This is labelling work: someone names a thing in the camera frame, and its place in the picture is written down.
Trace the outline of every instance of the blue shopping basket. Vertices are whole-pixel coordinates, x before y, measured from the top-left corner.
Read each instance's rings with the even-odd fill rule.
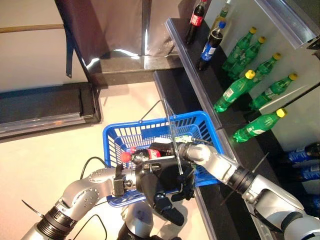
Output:
[[[207,113],[194,111],[170,117],[175,125],[175,136],[188,135],[213,143],[218,153],[223,154],[215,128]],[[108,167],[122,164],[124,168],[133,163],[123,163],[121,153],[128,152],[131,147],[147,149],[155,138],[171,138],[167,118],[157,118],[145,121],[110,124],[103,130],[104,161]],[[202,166],[197,165],[195,170],[195,186],[216,184],[216,180]],[[123,197],[107,197],[110,205],[122,207],[145,199],[144,194],[136,190],[127,191]]]

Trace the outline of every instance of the black cable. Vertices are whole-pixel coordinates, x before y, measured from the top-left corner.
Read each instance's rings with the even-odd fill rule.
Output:
[[[105,239],[104,239],[104,240],[107,240],[107,236],[108,236],[108,235],[107,235],[107,229],[106,229],[104,223],[102,222],[101,218],[100,218],[99,215],[97,215],[97,214],[92,215],[92,216],[88,219],[88,221],[86,221],[86,223],[82,226],[82,228],[81,228],[81,229],[78,231],[78,233],[75,235],[75,237],[74,237],[73,240],[75,240],[76,237],[78,237],[79,233],[84,229],[84,227],[87,225],[87,223],[88,223],[94,216],[97,216],[98,219],[100,220],[100,223],[101,223],[101,225],[102,225],[102,227],[103,227],[103,229],[104,229],[104,233],[105,233]]]
[[[103,202],[100,202],[100,203],[98,203],[98,204],[96,204],[96,205],[94,205],[95,207],[96,206],[99,206],[99,205],[101,205],[101,204],[105,204],[105,203],[107,203],[108,201],[103,201]]]
[[[98,159],[98,160],[104,165],[105,168],[107,167],[107,164],[106,164],[100,157],[92,156],[92,157],[90,157],[90,158],[86,161],[86,163],[84,164],[83,169],[82,169],[82,172],[81,172],[80,179],[82,179],[82,178],[84,177],[86,167],[87,167],[88,163],[89,163],[92,159]]]
[[[201,139],[201,138],[192,137],[191,140],[194,141],[194,142],[203,142],[203,143],[206,143],[208,145],[213,145],[212,142],[204,140],[204,139]]]

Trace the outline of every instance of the bottle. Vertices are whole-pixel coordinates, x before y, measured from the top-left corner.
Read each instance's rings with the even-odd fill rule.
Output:
[[[244,53],[240,56],[237,62],[232,66],[228,72],[228,76],[236,80],[239,77],[239,74],[245,70],[246,66],[255,59],[258,55],[261,45],[266,41],[264,36],[259,37],[258,41],[250,46]]]
[[[201,0],[201,2],[195,7],[190,19],[189,29],[185,37],[186,44],[193,44],[197,29],[200,27],[205,15],[205,5],[207,0]]]
[[[274,82],[271,86],[269,86],[263,93],[261,93],[258,97],[256,97],[249,104],[252,110],[258,110],[263,105],[269,103],[276,96],[282,94],[289,86],[292,81],[297,79],[298,75],[295,73],[291,73],[288,77]]]
[[[311,216],[320,218],[320,195],[303,195],[298,197],[304,211]]]
[[[255,72],[249,70],[245,73],[244,77],[233,82],[213,106],[215,111],[221,113],[227,110],[227,108],[246,91],[247,82],[251,81],[254,76]]]
[[[274,68],[275,63],[281,58],[281,54],[276,52],[273,56],[263,63],[261,63],[255,70],[255,76],[251,82],[248,83],[247,92],[249,92],[254,86],[261,82],[261,80],[267,76]]]
[[[149,159],[156,159],[159,157],[172,156],[175,154],[174,146],[172,142],[153,142],[148,149],[136,149],[132,147],[130,152],[121,153],[121,161],[123,163],[129,163],[130,161],[134,164],[147,161]]]
[[[320,141],[290,151],[286,155],[291,163],[301,163],[303,161],[320,158]]]
[[[206,70],[209,66],[209,62],[214,54],[214,51],[222,41],[223,34],[222,30],[225,28],[226,22],[221,21],[218,28],[215,28],[211,33],[208,41],[206,42],[200,59],[196,63],[196,67],[200,70]]]
[[[138,149],[132,153],[126,151],[121,153],[121,161],[123,163],[129,163],[131,161],[136,165],[149,159],[156,159],[159,157],[161,157],[160,152],[154,149]]]
[[[305,182],[320,179],[320,165],[312,165],[302,168],[281,167],[276,173],[282,182]]]
[[[247,35],[241,38],[232,49],[228,58],[222,65],[222,69],[226,72],[229,71],[230,68],[236,63],[237,59],[245,52],[245,50],[249,47],[251,39],[253,35],[256,33],[257,29],[253,26],[250,28]]]
[[[230,0],[228,0],[224,7],[221,9],[221,12],[218,16],[216,16],[211,28],[210,28],[210,32],[209,32],[209,35],[208,35],[208,39],[210,38],[210,33],[216,29],[218,26],[219,26],[219,23],[220,22],[226,22],[226,16],[228,14],[228,11],[229,11],[229,7],[230,7]]]
[[[272,129],[272,127],[281,118],[287,115],[287,111],[284,108],[279,108],[277,111],[264,114],[256,118],[254,121],[247,124],[245,127],[237,130],[233,135],[233,138],[237,143],[244,143],[249,139],[258,136],[265,131]]]

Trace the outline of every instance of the beige floor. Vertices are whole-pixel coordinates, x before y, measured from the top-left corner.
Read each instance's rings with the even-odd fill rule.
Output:
[[[0,239],[17,240],[40,218],[22,202],[25,200],[41,213],[46,213],[71,182],[79,179],[86,160],[92,156],[103,158],[102,131],[111,123],[139,120],[159,99],[153,82],[111,86],[101,91],[101,124],[71,127],[37,133],[28,137],[0,141]],[[164,117],[159,104],[147,119]],[[101,168],[99,161],[91,161],[86,174]],[[183,228],[153,216],[157,234],[165,240],[179,236],[183,240],[207,240],[208,235],[195,199],[177,203],[177,208],[187,215]],[[75,227],[73,238],[85,221],[93,214],[101,216],[108,240],[117,239],[123,221],[121,208],[107,203],[91,210]],[[104,231],[98,219],[87,224],[77,240],[102,240]]]

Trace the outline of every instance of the green plastic bottle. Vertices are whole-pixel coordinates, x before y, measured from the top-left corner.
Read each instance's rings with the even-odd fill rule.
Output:
[[[211,28],[210,28],[210,31],[209,31],[209,35],[208,35],[208,39],[210,38],[210,34],[211,32],[216,29],[217,27],[219,27],[219,23],[220,22],[226,22],[226,16],[228,14],[228,11],[229,11],[229,7],[230,7],[230,3],[226,2],[224,7],[221,9],[221,12],[218,16],[216,16]]]
[[[236,80],[239,78],[239,74],[243,70],[245,70],[246,66],[251,63],[253,59],[255,59],[255,57],[258,55],[259,49],[265,41],[266,38],[264,36],[261,36],[255,44],[244,51],[237,62],[229,70],[228,76],[231,79]]]
[[[253,26],[250,28],[247,35],[241,38],[232,49],[228,58],[222,65],[222,69],[228,72],[232,66],[236,63],[237,59],[245,52],[245,50],[249,47],[250,41],[253,35],[256,33],[257,29]]]
[[[222,97],[213,106],[218,113],[224,112],[227,108],[244,92],[246,92],[246,85],[255,76],[255,72],[249,70],[244,77],[238,79],[230,85],[230,87],[223,93]]]
[[[233,135],[233,138],[237,141],[237,143],[244,143],[249,139],[264,133],[265,131],[272,129],[277,121],[286,115],[287,111],[284,108],[279,108],[273,113],[262,115],[247,124],[245,127],[237,130]]]
[[[289,86],[292,81],[297,79],[298,75],[291,73],[288,77],[273,83],[267,90],[261,93],[256,99],[254,99],[249,106],[252,110],[258,110],[263,105],[270,102],[276,96],[282,94]]]
[[[263,63],[261,63],[255,70],[255,76],[252,81],[248,82],[247,92],[255,87],[261,80],[267,76],[274,68],[275,63],[281,58],[281,54],[276,52],[273,56]]]

